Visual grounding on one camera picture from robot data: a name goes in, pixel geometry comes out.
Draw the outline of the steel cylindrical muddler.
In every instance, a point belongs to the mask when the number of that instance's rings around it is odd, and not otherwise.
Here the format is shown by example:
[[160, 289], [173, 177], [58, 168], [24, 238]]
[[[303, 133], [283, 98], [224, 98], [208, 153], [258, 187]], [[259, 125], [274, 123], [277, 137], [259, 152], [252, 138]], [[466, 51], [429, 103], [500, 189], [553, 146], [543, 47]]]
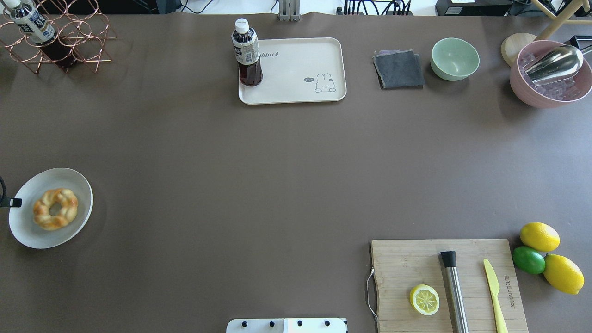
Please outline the steel cylindrical muddler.
[[469, 333], [468, 319], [462, 296], [460, 277], [457, 272], [456, 252], [440, 252], [451, 302], [451, 314], [457, 333]]

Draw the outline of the yellow lemon far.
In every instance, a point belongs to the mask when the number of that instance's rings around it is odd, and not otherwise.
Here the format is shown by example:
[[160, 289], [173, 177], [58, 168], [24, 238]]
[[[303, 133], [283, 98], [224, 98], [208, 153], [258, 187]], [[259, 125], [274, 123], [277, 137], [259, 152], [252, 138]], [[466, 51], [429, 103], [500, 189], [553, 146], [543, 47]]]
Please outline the yellow lemon far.
[[542, 222], [530, 222], [520, 230], [520, 240], [540, 252], [551, 252], [560, 246], [560, 235], [554, 228]]

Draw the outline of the wooden cutting board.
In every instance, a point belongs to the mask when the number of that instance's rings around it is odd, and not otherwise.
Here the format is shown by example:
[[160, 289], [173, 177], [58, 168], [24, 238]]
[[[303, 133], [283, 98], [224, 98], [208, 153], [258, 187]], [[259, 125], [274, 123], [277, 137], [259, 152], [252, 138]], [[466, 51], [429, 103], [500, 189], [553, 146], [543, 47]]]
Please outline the wooden cutting board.
[[[484, 259], [500, 284], [498, 300], [510, 333], [528, 332], [524, 306], [507, 240], [373, 240], [372, 265], [380, 333], [454, 333], [448, 287], [440, 253], [455, 251], [457, 273], [471, 333], [494, 333], [496, 324]], [[409, 294], [418, 284], [433, 287], [440, 297], [438, 312], [419, 314]]]

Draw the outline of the cream rabbit tray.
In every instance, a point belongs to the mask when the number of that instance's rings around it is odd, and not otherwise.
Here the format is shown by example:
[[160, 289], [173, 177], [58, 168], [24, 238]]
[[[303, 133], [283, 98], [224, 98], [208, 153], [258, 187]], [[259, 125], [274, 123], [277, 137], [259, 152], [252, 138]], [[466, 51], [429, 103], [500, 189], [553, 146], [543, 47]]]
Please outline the cream rabbit tray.
[[337, 39], [262, 39], [259, 50], [263, 79], [254, 87], [238, 84], [243, 103], [317, 103], [345, 97], [342, 45]]

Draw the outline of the dark tea bottle on tray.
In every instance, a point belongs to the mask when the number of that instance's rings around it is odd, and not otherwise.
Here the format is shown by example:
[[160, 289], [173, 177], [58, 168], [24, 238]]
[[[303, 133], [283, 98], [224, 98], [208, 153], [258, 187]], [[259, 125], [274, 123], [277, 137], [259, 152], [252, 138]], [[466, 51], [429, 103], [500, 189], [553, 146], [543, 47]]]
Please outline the dark tea bottle on tray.
[[240, 82], [246, 86], [256, 86], [262, 82], [259, 40], [256, 31], [245, 18], [235, 21], [232, 33], [235, 58], [239, 68]]

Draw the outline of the green lime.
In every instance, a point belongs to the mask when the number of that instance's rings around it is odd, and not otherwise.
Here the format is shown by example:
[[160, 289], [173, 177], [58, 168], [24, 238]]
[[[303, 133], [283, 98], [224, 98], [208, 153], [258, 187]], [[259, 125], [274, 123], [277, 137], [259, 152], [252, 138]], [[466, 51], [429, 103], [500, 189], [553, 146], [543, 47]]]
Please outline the green lime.
[[541, 274], [546, 268], [544, 257], [534, 248], [520, 246], [513, 250], [514, 265], [528, 274]]

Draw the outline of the steel ice scoop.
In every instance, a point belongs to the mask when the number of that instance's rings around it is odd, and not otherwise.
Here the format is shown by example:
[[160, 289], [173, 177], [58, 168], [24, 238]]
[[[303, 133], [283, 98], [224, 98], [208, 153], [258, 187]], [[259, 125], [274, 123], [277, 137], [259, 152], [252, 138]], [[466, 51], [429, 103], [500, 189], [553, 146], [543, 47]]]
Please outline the steel ice scoop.
[[584, 55], [571, 45], [558, 46], [525, 70], [534, 85], [546, 85], [575, 76], [584, 65]]

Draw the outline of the mint green bowl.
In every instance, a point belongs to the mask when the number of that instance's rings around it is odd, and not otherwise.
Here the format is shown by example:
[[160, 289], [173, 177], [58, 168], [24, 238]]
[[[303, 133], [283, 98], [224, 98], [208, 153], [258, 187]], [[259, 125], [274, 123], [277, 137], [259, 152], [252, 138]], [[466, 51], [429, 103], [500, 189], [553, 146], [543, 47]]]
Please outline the mint green bowl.
[[463, 80], [472, 75], [479, 65], [478, 52], [465, 40], [444, 38], [432, 47], [431, 68], [443, 80]]

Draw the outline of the tea bottle in rack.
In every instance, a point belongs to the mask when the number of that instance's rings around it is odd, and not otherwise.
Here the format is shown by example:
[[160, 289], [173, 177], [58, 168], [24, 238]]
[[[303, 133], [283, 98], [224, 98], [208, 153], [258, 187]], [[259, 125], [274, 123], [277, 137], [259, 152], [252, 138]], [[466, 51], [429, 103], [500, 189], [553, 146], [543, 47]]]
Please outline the tea bottle in rack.
[[5, 0], [4, 4], [12, 21], [53, 63], [69, 69], [77, 62], [72, 48], [62, 44], [58, 31], [32, 2]]

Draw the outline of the white round plate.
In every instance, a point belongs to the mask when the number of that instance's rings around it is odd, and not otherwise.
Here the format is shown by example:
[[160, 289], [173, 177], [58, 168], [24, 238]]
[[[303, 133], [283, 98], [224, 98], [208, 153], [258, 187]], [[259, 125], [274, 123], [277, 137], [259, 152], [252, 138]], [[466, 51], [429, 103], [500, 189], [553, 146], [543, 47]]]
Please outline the white round plate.
[[[76, 215], [68, 225], [53, 230], [44, 229], [34, 221], [34, 204], [47, 191], [65, 189], [76, 196]], [[78, 171], [69, 168], [53, 168], [28, 180], [17, 192], [22, 206], [9, 211], [9, 227], [13, 236], [30, 248], [46, 249], [63, 244], [80, 232], [93, 208], [93, 192], [90, 183]]]

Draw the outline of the round wooden stand base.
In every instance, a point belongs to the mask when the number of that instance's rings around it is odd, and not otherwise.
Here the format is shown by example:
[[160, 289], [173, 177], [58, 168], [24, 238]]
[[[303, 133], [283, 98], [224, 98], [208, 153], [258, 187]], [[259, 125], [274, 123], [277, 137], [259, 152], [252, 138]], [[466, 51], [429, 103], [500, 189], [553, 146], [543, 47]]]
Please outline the round wooden stand base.
[[535, 38], [535, 35], [528, 32], [517, 32], [505, 38], [500, 49], [505, 63], [512, 66], [522, 48], [533, 42]]

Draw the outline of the yellow lemon near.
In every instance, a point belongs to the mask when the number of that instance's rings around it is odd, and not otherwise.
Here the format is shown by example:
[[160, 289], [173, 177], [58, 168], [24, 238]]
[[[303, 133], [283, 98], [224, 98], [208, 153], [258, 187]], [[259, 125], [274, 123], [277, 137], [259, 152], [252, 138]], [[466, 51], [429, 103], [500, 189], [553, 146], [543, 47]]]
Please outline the yellow lemon near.
[[543, 271], [545, 279], [554, 288], [567, 294], [577, 295], [583, 288], [585, 278], [583, 272], [567, 257], [547, 254], [546, 267]]

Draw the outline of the glazed twisted donut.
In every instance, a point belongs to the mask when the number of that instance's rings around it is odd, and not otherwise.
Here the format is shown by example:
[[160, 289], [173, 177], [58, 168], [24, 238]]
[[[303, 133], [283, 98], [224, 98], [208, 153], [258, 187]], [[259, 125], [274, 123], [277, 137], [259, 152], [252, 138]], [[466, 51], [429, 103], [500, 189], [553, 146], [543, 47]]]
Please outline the glazed twisted donut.
[[34, 203], [34, 221], [45, 230], [61, 229], [77, 216], [78, 205], [78, 198], [71, 189], [48, 190]]

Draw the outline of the yellow lemon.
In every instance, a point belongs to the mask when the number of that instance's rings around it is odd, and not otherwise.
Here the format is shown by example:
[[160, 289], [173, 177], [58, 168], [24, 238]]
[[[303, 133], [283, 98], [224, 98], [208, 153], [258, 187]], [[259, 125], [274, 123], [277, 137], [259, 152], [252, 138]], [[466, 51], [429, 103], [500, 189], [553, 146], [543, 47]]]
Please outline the yellow lemon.
[[520, 230], [520, 240], [540, 252], [551, 252], [560, 246], [560, 235], [554, 228], [542, 222], [530, 222]]
[[554, 288], [567, 294], [577, 295], [583, 288], [585, 278], [583, 272], [567, 257], [547, 254], [546, 267], [543, 271], [545, 279]]

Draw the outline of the grey folded cloth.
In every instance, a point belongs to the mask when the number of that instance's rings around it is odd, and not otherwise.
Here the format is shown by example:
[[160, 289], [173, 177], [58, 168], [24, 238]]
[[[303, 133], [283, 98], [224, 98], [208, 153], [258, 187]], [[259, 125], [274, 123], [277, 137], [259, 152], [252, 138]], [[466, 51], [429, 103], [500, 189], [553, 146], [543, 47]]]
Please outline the grey folded cloth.
[[425, 84], [420, 55], [413, 50], [381, 50], [372, 59], [382, 89], [412, 88]]

